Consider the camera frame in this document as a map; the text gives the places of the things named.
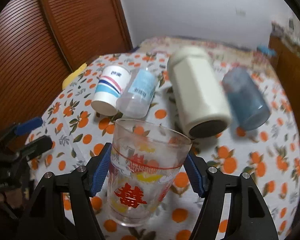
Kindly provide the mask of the clear plastic cup blue label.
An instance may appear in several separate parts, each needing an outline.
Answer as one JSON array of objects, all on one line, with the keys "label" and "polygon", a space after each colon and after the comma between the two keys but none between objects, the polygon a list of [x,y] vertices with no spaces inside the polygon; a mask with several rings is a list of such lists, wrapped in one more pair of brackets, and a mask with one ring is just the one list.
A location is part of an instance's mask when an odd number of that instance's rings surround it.
[{"label": "clear plastic cup blue label", "polygon": [[144,118],[149,110],[157,84],[158,78],[149,68],[133,70],[127,87],[116,102],[117,109],[129,118]]}]

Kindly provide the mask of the wooden sideboard cabinet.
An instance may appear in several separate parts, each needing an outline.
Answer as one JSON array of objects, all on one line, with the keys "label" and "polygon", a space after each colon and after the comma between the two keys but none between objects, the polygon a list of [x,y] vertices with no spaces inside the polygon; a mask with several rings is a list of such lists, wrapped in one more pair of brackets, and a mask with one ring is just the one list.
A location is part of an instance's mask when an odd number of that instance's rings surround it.
[{"label": "wooden sideboard cabinet", "polygon": [[290,102],[300,134],[300,57],[273,35],[269,38],[269,48],[277,53],[277,63],[273,67]]}]

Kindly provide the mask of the clutter on sideboard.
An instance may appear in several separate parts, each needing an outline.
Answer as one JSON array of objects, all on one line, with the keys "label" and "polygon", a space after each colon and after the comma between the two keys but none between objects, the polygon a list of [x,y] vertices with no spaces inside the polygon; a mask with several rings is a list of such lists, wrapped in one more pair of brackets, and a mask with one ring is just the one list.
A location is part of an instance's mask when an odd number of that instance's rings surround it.
[{"label": "clutter on sideboard", "polygon": [[294,23],[293,18],[288,20],[287,26],[272,21],[271,35],[278,37],[290,51],[300,57],[300,23],[297,23],[297,26]]}]

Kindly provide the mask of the blue translucent cup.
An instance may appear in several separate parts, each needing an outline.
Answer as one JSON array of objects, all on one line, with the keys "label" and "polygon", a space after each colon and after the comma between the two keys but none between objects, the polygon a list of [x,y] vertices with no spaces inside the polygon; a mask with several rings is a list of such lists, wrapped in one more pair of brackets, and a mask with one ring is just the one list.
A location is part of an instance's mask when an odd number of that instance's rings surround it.
[{"label": "blue translucent cup", "polygon": [[255,130],[269,119],[270,109],[245,68],[229,70],[223,77],[222,85],[242,129]]}]

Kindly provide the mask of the brown louvered wardrobe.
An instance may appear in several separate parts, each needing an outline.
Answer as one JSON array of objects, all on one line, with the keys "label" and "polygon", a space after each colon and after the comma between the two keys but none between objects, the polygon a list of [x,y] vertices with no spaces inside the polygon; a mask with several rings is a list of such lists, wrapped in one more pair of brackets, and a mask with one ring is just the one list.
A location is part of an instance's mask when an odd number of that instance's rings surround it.
[{"label": "brown louvered wardrobe", "polygon": [[131,48],[120,0],[0,0],[0,131],[42,114],[80,65]]}]

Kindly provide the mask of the orange print white cloth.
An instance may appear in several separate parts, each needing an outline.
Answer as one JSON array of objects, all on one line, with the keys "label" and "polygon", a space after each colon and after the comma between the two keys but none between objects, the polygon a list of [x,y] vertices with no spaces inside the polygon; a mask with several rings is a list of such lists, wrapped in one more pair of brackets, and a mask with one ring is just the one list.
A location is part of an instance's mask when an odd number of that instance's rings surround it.
[{"label": "orange print white cloth", "polygon": [[[91,107],[94,91],[104,67],[122,65],[128,69],[148,68],[159,79],[147,121],[173,128],[177,123],[171,83],[166,71],[168,53],[134,52],[99,57],[83,70],[48,107],[42,127],[27,141],[42,135],[52,139],[50,152],[31,161],[35,181],[43,174],[71,172],[98,155],[113,138],[115,116],[102,116]],[[266,60],[257,64],[258,55],[249,53],[252,63],[236,54],[234,59],[215,56],[213,70],[219,80],[226,72],[246,66],[270,108],[268,121],[254,131],[245,131],[235,122],[214,137],[196,139],[195,154],[223,172],[250,174],[269,208],[280,239],[290,230],[300,197],[300,138],[290,103],[275,72]],[[107,193],[102,190],[92,204],[106,239],[188,239],[203,200],[195,194],[184,171],[174,180],[165,199],[149,222],[139,228],[116,224],[106,213]]]}]

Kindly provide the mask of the white paper cup striped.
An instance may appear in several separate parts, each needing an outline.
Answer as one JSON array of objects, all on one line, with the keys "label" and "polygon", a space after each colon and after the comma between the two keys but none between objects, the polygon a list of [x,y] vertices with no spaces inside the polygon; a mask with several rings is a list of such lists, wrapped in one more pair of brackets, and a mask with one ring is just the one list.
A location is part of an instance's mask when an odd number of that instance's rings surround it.
[{"label": "white paper cup striped", "polygon": [[101,115],[113,116],[117,113],[116,102],[123,94],[131,78],[130,71],[123,66],[111,65],[102,70],[95,89],[92,108]]}]

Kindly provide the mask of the clear glass red character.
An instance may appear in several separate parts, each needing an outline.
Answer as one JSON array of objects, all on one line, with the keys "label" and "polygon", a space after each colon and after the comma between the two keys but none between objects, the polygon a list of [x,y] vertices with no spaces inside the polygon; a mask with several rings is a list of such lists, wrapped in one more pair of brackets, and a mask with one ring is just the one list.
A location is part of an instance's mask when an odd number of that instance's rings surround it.
[{"label": "clear glass red character", "polygon": [[118,119],[111,145],[107,202],[111,219],[141,226],[165,198],[192,141],[150,122]]}]

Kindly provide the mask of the blue packet on bed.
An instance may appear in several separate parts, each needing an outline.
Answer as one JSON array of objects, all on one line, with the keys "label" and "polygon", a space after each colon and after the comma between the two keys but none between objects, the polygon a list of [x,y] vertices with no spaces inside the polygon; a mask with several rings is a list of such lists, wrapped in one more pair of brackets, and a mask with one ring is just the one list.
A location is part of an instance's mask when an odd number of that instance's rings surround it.
[{"label": "blue packet on bed", "polygon": [[277,53],[275,50],[268,48],[267,46],[259,45],[257,46],[257,51],[266,55],[267,57],[276,57]]}]

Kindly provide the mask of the white wall switch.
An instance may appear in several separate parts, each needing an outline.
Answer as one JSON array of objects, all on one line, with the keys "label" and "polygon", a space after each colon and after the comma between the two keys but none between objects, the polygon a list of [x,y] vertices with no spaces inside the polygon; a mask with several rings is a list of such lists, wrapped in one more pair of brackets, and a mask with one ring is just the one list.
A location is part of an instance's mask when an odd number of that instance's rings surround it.
[{"label": "white wall switch", "polygon": [[238,9],[236,8],[236,15],[241,16],[241,17],[245,17],[246,16],[246,12],[242,9]]}]

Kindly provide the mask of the floral bed blanket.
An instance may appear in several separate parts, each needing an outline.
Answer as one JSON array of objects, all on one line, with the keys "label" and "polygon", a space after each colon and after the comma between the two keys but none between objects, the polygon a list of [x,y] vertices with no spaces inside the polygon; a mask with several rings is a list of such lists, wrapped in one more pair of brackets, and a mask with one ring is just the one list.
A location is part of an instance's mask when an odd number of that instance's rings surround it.
[{"label": "floral bed blanket", "polygon": [[204,48],[205,50],[215,54],[225,53],[229,55],[239,56],[264,55],[261,52],[257,51],[257,47],[251,49],[243,45],[237,45],[235,43],[186,36],[155,36],[147,38],[140,42],[134,48],[134,50],[143,52],[160,50],[168,53],[173,53],[177,49],[184,46],[196,46]]}]

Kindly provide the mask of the cream plastic mug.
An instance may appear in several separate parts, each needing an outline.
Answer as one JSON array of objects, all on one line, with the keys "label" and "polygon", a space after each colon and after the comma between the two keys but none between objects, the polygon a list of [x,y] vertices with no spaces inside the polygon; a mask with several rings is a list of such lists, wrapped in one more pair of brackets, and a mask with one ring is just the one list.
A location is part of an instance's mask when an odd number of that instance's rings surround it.
[{"label": "cream plastic mug", "polygon": [[228,100],[204,49],[195,46],[178,49],[168,60],[167,72],[185,135],[206,138],[230,126]]}]

